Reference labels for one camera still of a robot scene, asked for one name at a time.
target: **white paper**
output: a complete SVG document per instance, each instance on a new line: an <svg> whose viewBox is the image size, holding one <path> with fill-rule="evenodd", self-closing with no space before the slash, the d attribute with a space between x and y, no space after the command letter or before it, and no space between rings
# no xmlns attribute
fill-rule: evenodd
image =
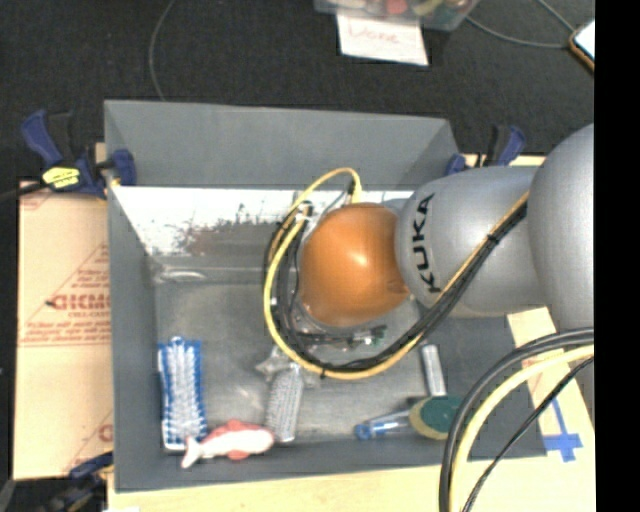
<svg viewBox="0 0 640 512"><path fill-rule="evenodd" d="M422 31L415 23L391 23L336 14L340 49L352 57L428 65Z"/></svg>

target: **clamp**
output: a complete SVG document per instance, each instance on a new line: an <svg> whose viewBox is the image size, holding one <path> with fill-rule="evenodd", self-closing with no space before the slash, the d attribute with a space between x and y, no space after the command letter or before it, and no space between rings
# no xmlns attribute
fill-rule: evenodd
<svg viewBox="0 0 640 512"><path fill-rule="evenodd" d="M508 166L513 162L526 145L526 137L522 130L513 125L494 125L486 158L482 167ZM480 167L480 157L476 167ZM461 153L451 156L445 167L444 175L451 176L469 169L466 159Z"/></svg>
<svg viewBox="0 0 640 512"><path fill-rule="evenodd" d="M135 185L136 168L133 156L126 149L118 149L104 162L95 162L90 150L79 157L72 155L66 136L68 116L53 118L58 144L47 127L47 114L38 110L22 123L20 129L29 148L44 160L42 182L54 192L77 192L106 199L107 183L102 171L115 169L121 185Z"/></svg>
<svg viewBox="0 0 640 512"><path fill-rule="evenodd" d="M106 487L100 472L113 465L113 452L98 455L68 474L69 486L50 498L34 512L80 512L92 503L102 505L106 499Z"/></svg>

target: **black floor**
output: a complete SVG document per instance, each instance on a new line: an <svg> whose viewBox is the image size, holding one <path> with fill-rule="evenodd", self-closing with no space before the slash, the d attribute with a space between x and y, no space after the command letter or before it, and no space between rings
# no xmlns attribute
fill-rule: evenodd
<svg viewBox="0 0 640 512"><path fill-rule="evenodd" d="M573 27L595 15L595 0L547 3ZM154 84L149 48L168 6L169 0L0 0L0 192L40 172L20 136L26 116L41 108L71 112L72 142L80 148L102 138L105 98L162 94L174 101L444 117L459 148L471 153L487 148L493 124L517 125L527 136L525 151L545 154L594 120L593 74L567 49L506 42L465 22L451 34L425 31L426 69L348 58L337 49L334 19L315 12L313 0L177 0L156 31ZM569 37L536 0L482 0L472 16L522 40L566 44ZM0 204L0 240L1 487L11 474L15 364L11 201ZM29 489L25 496L36 496Z"/></svg>

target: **toy fish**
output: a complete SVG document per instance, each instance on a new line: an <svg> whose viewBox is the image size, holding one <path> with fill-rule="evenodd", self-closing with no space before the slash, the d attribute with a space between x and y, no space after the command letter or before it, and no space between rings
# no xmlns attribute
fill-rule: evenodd
<svg viewBox="0 0 640 512"><path fill-rule="evenodd" d="M273 433L260 425L229 420L213 430L202 441L187 437L187 448L181 466L188 468L199 459L226 455L241 460L249 455L264 453L274 443Z"/></svg>

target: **yellow cable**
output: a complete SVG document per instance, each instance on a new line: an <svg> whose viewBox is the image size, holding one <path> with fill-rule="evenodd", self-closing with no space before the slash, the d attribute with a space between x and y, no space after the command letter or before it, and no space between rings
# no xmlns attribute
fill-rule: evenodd
<svg viewBox="0 0 640 512"><path fill-rule="evenodd" d="M358 173L355 170L353 170L352 168L350 168L350 167L339 167L337 169L333 169L332 171L329 171L328 173L322 175L320 178L318 178L316 181L314 181L311 185L309 185L304 190L304 192L302 192L302 194L300 194L300 196L298 196L298 198L293 202L293 204L289 208L289 211L287 212L287 217L292 212L294 212L296 209L298 209L302 205L302 203L304 201L306 201L306 199L309 197L309 195L314 190L316 190L320 185L322 185L323 183L325 183L329 179L333 178L334 176L337 176L339 174L344 174L344 173L351 174L351 176L353 177L354 190L353 190L353 194L352 194L352 202L353 203L359 202L360 201L361 192L362 192L362 184L361 184L360 177L359 177ZM511 207L511 209L502 217L502 219L500 219L495 224L495 226L490 231L490 233L485 237L485 240L483 240L480 244L478 244L478 246L473 251L473 253L469 256L469 258L467 258L467 260L458 269L458 271L455 273L455 275L448 281L447 285L444 287L444 289L442 290L442 292L440 293L440 295L436 299L436 304L437 304L438 300L440 300L440 298L443 296L443 294L449 288L451 288L453 283L458 279L458 276L460 274L462 274L465 271L465 269L469 266L469 264L471 263L471 260L473 259L473 257L478 253L478 251L484 245L486 239L491 237L502 226L502 224L509 218L509 216L512 214L512 212L514 210L516 210L517 208L519 208L527 200L528 197L529 197L529 193L525 192L520 197L520 199L518 199L518 201L516 201L516 203ZM271 244L271 246L269 248L269 255L268 255L268 261L267 261L268 264L269 264L269 267L268 267L268 270L267 270L267 276L265 278L265 285L264 285L264 289L263 289L264 317L265 317L265 320L266 320L266 323L267 323L267 328L268 328L269 333L271 334L271 337L273 338L274 342L280 347L280 349L290 359L292 359L293 361L298 363L303 368L305 368L305 369L307 369L307 370L309 370L311 372L322 374L322 375L325 375L327 377L331 377L331 378L335 378L335 379L341 379L341 380L364 379L364 378L376 375L378 373L381 373L381 372L387 370L388 368L392 367L400 359L402 359L408 352L410 352L411 349L413 349L413 347L422 339L423 332L421 332L420 334L418 334L417 336L412 338L405 346L400 348L395 354L390 356L385 361L379 363L376 366L368 368L366 370L359 370L359 371L339 371L339 370L328 370L328 369L322 368L321 366L315 365L315 364L303 359L301 356L298 355L297 352L295 352L293 349L291 349L289 347L289 345L287 345L287 343L282 339L282 337L280 336L280 333L278 332L278 330L277 330L277 328L275 326L275 322L273 320L273 316L271 315L271 291L272 291L272 288L273 288L273 280L275 278L278 266L280 265L280 261L282 260L282 258L284 256L284 253L286 252L287 248L289 247L289 245L291 244L291 242L293 241L295 236L298 234L298 232L302 228L302 224L303 224L304 221L298 221L296 227L293 228L288 233L288 235L285 237L285 239L281 242L282 233L284 233L284 231L289 228L289 226L291 225L291 222L293 222L293 219L289 223L287 223L286 225L283 224L282 226L280 226L280 228L278 229L278 232L276 233L276 236L274 236L273 242L272 242L272 244Z"/></svg>
<svg viewBox="0 0 640 512"><path fill-rule="evenodd" d="M262 299L263 299L263 307L264 307L264 317L267 323L267 329L269 330L269 334L273 338L276 345L278 345L278 347L280 347L280 349L290 359L298 363L304 369L320 375L325 375L327 377L331 377L334 379L341 379L341 380L364 379L366 377L371 377L380 372L383 372L387 368L390 368L402 357L404 357L405 354L409 352L409 350L411 350L411 348L420 340L422 335L418 335L415 338L413 338L406 346L398 350L398 352L393 354L393 356L391 356L384 362L372 368L368 368L366 370L359 370L359 371L338 371L338 370L328 370L328 369L322 368L321 366L313 364L303 359L301 356L299 356L298 353L295 350L293 350L291 347L289 347L289 345L280 336L280 333L278 332L278 329L273 320L273 315L271 314L271 290L273 289L273 281L275 279L277 269L280 265L280 261L284 257L284 253L286 252L287 248L289 247L293 239L302 229L303 224L304 224L304 220L297 221L294 227L291 229L291 231L287 233L287 236L285 237L282 244L276 251L276 254L273 257L273 261L271 262L267 270Z"/></svg>
<svg viewBox="0 0 640 512"><path fill-rule="evenodd" d="M353 192L351 194L351 202L352 203L359 203L360 202L360 196L362 195L362 183L360 181L360 176L351 167L338 167L337 169L333 169L332 171L329 171L326 174L323 174L317 180L315 180L313 183L311 183L311 185L309 185L302 192L302 194L300 194L297 197L297 199L291 204L291 206L289 207L289 210L287 211L287 214L285 215L285 217L288 217L289 214L291 214L293 211L298 209L298 207L304 201L306 201L307 198L311 195L311 193L314 192L320 185L322 185L323 183L329 181L334 176L338 176L339 174L350 174L351 175L351 177L353 179ZM273 241L271 243L271 246L269 247L269 259L268 259L269 262L271 262L272 259L273 259L274 248L280 243L280 240L282 238L282 233L284 233L289 228L290 225L291 225L291 222L289 222L287 224L283 224L282 226L280 226L278 228L277 233L273 237Z"/></svg>
<svg viewBox="0 0 640 512"><path fill-rule="evenodd" d="M287 214L289 214L292 211L296 210L298 208L298 206L300 206L303 201L306 201L306 199L311 195L311 193L314 190L316 190L320 185L322 185L323 183L329 181L331 178L333 178L334 176L337 176L339 174L351 174L351 177L353 178L353 183L354 183L353 193L351 194L351 202L352 203L359 203L360 202L360 195L362 194L362 183L360 182L360 176L351 167L338 167L337 169L333 169L332 171L329 171L328 173L323 174L316 181L314 181L311 185L309 185L304 190L304 192L302 192L302 194L300 194L298 196L298 198L293 202L293 204L290 206L289 212Z"/></svg>
<svg viewBox="0 0 640 512"><path fill-rule="evenodd" d="M502 227L502 225L513 214L513 212L515 212L518 208L520 208L528 199L529 199L529 191L522 194L522 196L520 196L520 198L513 204L513 206L509 209L509 211L498 222L496 222L496 224L493 226L489 234L484 237L484 240L482 240L482 242L476 245L476 248L473 250L473 252L469 255L469 257L465 260L465 262L460 266L460 268L458 268L458 270L453 275L453 277L449 279L449 282L447 283L447 285L442 289L442 291L440 292L440 295L438 295L436 302L440 300L440 297L442 297L449 290L449 288L451 288L451 286L453 285L453 283L456 282L460 274L462 274L467 269L467 267L471 264L471 261L475 258L476 254L480 252L485 242L489 240Z"/></svg>
<svg viewBox="0 0 640 512"><path fill-rule="evenodd" d="M462 500L459 491L459 487L461 486L458 484L458 482L460 481L459 475L462 471L461 468L464 466L467 458L469 457L469 452L471 451L471 447L476 440L478 432L484 425L484 422L489 414L491 414L496 406L520 384L533 377L534 375L542 373L552 366L569 363L572 361L576 361L577 359L584 359L585 357L592 356L593 353L594 346L593 344L591 344L586 347L573 349L569 352L563 352L560 355L556 355L539 361L513 374L499 387L497 387L495 391L493 391L484 400L484 402L482 402L464 431L464 435L462 436L460 444L458 446L456 458L454 459L453 465L451 466L451 511L458 511L462 508L462 505L464 505L464 501Z"/></svg>

